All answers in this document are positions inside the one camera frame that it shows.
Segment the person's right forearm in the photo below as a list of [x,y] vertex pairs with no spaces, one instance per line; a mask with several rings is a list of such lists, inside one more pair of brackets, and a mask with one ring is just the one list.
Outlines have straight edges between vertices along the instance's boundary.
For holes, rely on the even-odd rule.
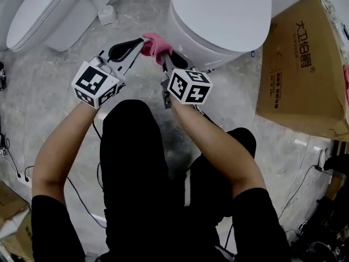
[[254,158],[235,138],[189,105],[174,100],[171,110],[208,161],[229,181],[234,198],[249,189],[266,189]]

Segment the black equipment heap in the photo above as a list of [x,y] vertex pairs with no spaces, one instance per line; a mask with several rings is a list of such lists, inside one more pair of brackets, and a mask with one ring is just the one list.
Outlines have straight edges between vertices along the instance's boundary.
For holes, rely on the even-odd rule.
[[299,224],[291,257],[300,262],[349,262],[349,207],[323,197]]

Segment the person's left forearm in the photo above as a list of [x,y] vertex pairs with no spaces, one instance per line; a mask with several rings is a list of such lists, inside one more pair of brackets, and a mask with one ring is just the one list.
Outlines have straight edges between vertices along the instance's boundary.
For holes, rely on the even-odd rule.
[[46,139],[34,162],[33,197],[45,195],[65,204],[65,182],[97,113],[79,103]]

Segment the small white round canister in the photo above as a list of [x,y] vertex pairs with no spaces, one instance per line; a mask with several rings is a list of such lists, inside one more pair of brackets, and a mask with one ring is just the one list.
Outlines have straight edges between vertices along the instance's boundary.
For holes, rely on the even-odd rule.
[[112,5],[105,5],[98,11],[98,18],[102,26],[112,24],[117,20],[117,14]]

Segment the white toilet with tank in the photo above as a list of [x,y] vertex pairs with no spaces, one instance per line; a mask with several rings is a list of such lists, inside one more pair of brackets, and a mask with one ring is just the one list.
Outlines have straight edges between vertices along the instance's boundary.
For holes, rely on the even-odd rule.
[[24,0],[9,26],[6,46],[24,52],[43,43],[63,52],[72,47],[110,0]]

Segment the person's black shirt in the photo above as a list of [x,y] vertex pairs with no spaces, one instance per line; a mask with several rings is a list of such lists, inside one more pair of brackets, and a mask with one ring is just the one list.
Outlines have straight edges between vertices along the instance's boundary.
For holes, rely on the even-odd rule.
[[[247,190],[232,202],[236,262],[291,262],[286,234],[268,192]],[[35,262],[85,262],[85,252],[68,210],[58,200],[32,199],[32,244]],[[228,262],[220,247],[216,223],[190,207],[161,217],[137,211],[113,216],[107,235],[109,251],[100,262]]]

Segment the white socket strip with plugs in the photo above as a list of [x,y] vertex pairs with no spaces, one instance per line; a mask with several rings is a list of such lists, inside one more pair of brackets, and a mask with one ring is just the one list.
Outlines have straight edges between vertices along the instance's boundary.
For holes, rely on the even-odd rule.
[[32,180],[30,177],[25,176],[24,174],[17,173],[16,174],[17,180],[21,183],[26,185],[29,188],[32,188]]

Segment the large cardboard box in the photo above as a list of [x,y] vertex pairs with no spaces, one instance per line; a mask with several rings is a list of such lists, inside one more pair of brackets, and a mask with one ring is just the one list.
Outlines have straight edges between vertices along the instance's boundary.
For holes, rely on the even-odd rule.
[[296,132],[349,141],[343,65],[349,41],[329,0],[300,0],[272,18],[256,112]]

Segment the black spare device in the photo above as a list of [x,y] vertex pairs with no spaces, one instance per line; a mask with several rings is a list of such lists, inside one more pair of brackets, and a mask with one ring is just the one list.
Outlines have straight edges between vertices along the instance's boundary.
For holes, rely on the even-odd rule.
[[7,84],[7,72],[4,69],[3,62],[0,61],[0,91],[6,88]]

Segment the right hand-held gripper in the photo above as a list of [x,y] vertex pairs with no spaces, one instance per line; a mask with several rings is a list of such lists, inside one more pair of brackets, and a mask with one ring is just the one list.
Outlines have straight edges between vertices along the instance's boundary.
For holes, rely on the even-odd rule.
[[170,95],[184,105],[203,105],[213,88],[208,75],[193,71],[192,61],[176,50],[163,52],[160,60],[167,77],[161,83],[165,109],[171,107]]

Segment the white smart toilet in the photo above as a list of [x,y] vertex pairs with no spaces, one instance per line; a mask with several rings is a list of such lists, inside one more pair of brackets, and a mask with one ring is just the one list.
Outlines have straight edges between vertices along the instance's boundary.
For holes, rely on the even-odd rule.
[[222,66],[265,42],[272,0],[171,0],[166,39],[201,70]]

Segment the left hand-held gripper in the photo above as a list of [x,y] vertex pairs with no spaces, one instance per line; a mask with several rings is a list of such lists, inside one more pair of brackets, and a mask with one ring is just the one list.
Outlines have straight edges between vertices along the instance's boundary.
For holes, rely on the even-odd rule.
[[[137,38],[116,44],[111,41],[90,61],[84,61],[71,86],[77,99],[94,109],[99,109],[118,93],[144,46],[144,39]],[[116,69],[108,63],[115,63]]]

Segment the small cardboard box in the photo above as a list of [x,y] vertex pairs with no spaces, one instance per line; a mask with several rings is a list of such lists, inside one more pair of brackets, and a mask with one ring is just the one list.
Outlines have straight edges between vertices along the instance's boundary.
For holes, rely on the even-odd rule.
[[29,204],[2,181],[0,181],[0,243],[10,254],[25,262],[34,262]]

